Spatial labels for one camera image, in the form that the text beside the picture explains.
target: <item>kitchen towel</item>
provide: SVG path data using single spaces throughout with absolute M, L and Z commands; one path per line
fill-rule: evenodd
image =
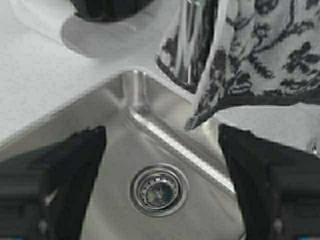
M 171 71 L 175 23 L 157 54 L 160 68 Z M 320 104 L 320 0 L 220 0 L 212 24 L 186 131 L 230 107 Z

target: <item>dish towel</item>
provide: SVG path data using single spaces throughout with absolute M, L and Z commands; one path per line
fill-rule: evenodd
M 320 104 L 320 0 L 220 0 L 212 24 L 186 131 L 230 107 Z M 156 56 L 169 73 L 178 29 L 176 20 Z

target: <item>stainless steel sink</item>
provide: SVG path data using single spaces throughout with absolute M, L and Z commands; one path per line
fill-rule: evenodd
M 244 226 L 217 142 L 218 122 L 186 133 L 190 113 L 182 97 L 143 72 L 128 71 L 28 128 L 0 151 L 0 159 L 104 125 L 108 146 L 82 240 L 237 240 Z M 173 166 L 188 182 L 184 203 L 166 216 L 142 213 L 130 194 L 137 174 L 158 164 Z

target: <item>black object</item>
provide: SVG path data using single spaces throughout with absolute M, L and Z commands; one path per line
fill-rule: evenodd
M 0 240 L 78 240 L 106 144 L 99 126 L 0 163 Z
M 77 15 L 88 21 L 116 21 L 144 8 L 151 0 L 71 0 Z
M 320 159 L 224 124 L 219 131 L 247 240 L 320 240 Z

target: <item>soap dispenser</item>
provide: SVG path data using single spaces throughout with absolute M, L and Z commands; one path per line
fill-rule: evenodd
M 127 18 L 152 0 L 70 0 L 76 15 L 87 21 L 118 21 Z

